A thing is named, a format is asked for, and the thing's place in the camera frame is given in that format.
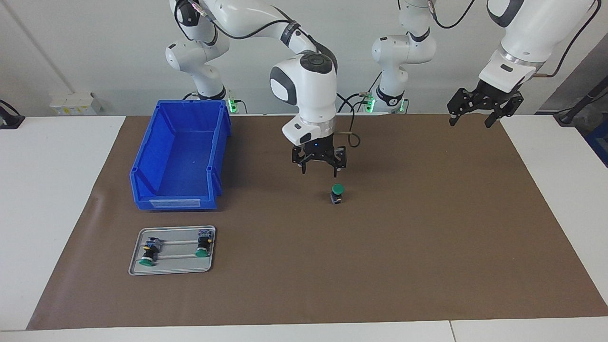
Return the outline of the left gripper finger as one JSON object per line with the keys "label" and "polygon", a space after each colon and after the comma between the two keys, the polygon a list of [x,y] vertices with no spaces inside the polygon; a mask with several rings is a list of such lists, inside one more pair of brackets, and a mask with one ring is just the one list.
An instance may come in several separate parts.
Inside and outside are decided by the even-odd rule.
{"label": "left gripper finger", "polygon": [[447,110],[450,114],[449,124],[455,126],[465,114],[477,110],[481,100],[481,95],[477,90],[467,91],[461,87],[447,103]]}
{"label": "left gripper finger", "polygon": [[503,117],[514,115],[523,101],[524,97],[521,92],[516,92],[503,106],[495,104],[492,113],[484,121],[486,128],[491,128],[496,121]]}

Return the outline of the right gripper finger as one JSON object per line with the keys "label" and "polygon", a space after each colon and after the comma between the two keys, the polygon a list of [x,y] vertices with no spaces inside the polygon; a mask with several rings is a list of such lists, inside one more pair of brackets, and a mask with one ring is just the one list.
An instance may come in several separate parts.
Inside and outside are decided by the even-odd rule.
{"label": "right gripper finger", "polygon": [[337,147],[328,153],[328,164],[333,168],[333,177],[337,177],[338,171],[347,167],[347,149]]}
{"label": "right gripper finger", "polygon": [[306,164],[311,158],[312,154],[306,153],[303,147],[292,148],[292,163],[297,164],[301,168],[302,174],[306,174]]}

